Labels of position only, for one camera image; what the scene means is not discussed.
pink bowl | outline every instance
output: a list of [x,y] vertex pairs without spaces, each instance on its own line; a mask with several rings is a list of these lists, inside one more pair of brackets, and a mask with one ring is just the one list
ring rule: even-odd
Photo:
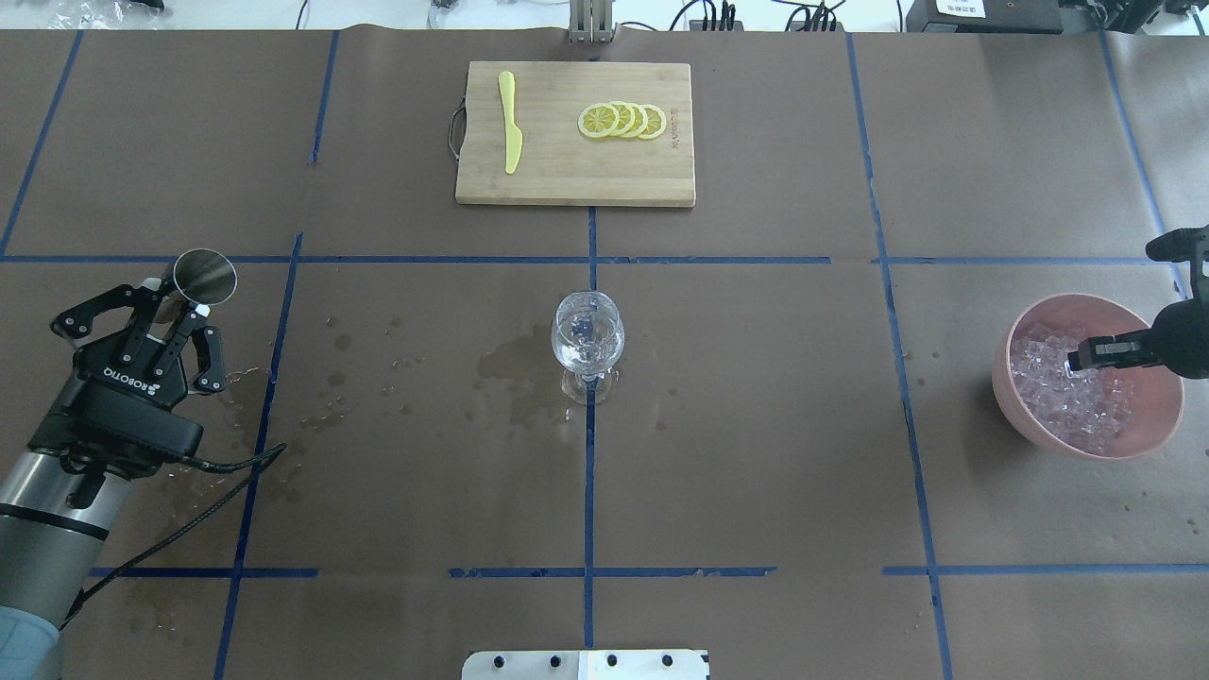
[[1106,454],[1089,454],[1051,434],[1020,399],[1020,393],[1012,382],[1008,358],[1012,341],[1036,323],[1054,330],[1082,328],[1088,336],[1120,335],[1150,328],[1138,315],[1095,295],[1068,293],[1034,302],[1007,332],[1007,338],[995,353],[995,368],[991,370],[995,400],[1003,410],[1003,416],[1020,434],[1042,449],[1093,460],[1138,457],[1158,449],[1175,434],[1184,415],[1184,382],[1165,367],[1124,369],[1126,375],[1136,384],[1129,404],[1133,416]]

white bracket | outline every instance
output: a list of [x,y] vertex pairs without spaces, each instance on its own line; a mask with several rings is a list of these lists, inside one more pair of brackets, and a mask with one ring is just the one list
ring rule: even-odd
[[571,41],[612,42],[613,0],[571,0]]
[[462,680],[708,680],[699,650],[475,652]]

yellow knife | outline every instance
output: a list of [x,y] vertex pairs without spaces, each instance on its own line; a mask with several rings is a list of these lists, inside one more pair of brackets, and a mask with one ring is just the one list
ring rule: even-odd
[[504,172],[513,174],[516,163],[521,162],[521,144],[525,142],[521,128],[516,127],[516,76],[513,71],[499,74],[499,98],[504,102]]

knife handle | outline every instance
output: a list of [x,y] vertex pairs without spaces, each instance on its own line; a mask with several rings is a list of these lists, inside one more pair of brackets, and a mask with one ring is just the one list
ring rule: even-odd
[[516,105],[516,77],[513,71],[499,73],[499,98],[504,102],[504,123],[515,125],[513,108]]

ice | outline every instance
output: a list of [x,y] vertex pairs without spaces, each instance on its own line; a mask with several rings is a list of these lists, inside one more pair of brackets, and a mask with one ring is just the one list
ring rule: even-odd
[[1054,437],[1104,455],[1129,422],[1133,381],[1115,368],[1071,373],[1066,353],[1087,339],[1081,328],[1035,324],[1011,345],[1012,381],[1020,399]]

